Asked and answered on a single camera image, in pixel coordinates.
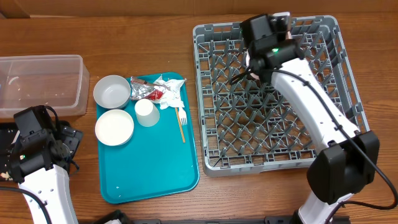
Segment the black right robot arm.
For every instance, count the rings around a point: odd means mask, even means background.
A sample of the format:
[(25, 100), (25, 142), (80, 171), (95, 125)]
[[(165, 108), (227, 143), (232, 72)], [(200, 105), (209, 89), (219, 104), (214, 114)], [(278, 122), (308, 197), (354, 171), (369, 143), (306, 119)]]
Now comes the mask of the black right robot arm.
[(361, 133), (313, 75), (298, 42), (288, 38), (290, 14), (261, 14), (240, 23), (248, 50), (246, 75), (284, 96), (317, 150), (307, 171), (311, 193), (291, 223), (333, 223), (337, 208), (374, 180), (380, 142)]

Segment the grey bowl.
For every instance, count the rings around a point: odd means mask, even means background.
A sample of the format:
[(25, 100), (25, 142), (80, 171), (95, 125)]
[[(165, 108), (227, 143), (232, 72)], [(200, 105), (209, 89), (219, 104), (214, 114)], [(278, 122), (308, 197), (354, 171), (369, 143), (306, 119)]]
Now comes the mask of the grey bowl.
[(96, 104), (108, 110), (124, 108), (130, 96), (130, 83), (119, 75), (108, 75), (100, 79), (93, 90)]

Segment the white bowl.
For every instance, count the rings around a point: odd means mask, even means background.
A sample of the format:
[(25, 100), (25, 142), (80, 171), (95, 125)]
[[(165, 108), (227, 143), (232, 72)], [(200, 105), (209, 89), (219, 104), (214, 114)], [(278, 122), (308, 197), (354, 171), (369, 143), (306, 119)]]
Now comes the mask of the white bowl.
[(127, 143), (134, 132), (134, 121), (124, 110), (109, 110), (96, 121), (95, 135), (106, 146), (120, 146)]

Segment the red sauce packet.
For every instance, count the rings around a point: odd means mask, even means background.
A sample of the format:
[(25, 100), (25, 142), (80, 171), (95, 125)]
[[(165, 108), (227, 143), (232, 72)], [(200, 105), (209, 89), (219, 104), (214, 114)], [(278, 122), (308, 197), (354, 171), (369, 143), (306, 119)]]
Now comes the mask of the red sauce packet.
[(150, 93), (149, 95), (147, 95), (146, 98), (147, 98), (148, 100), (151, 100), (151, 101), (156, 101), (156, 100), (161, 99), (161, 97), (163, 96), (163, 94), (164, 94), (164, 93), (163, 93), (162, 91), (154, 90), (152, 93)]

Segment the foil wrapper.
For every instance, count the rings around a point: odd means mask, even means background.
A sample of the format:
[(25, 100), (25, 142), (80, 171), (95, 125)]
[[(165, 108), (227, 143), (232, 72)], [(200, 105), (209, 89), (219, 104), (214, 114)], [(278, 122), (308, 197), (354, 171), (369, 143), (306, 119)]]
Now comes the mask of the foil wrapper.
[(146, 96), (152, 93), (154, 90), (162, 91), (161, 85), (149, 83), (148, 81), (136, 77), (131, 77), (130, 86), (131, 86), (130, 99), (133, 101), (147, 99)]

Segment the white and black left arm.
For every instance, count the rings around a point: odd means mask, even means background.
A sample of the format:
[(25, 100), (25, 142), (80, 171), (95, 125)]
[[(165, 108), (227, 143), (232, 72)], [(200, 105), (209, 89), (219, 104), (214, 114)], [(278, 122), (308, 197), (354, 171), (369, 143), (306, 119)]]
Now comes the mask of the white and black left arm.
[(14, 121), (19, 132), (7, 168), (34, 223), (77, 223), (69, 181), (83, 133), (59, 121), (50, 106), (27, 108)]

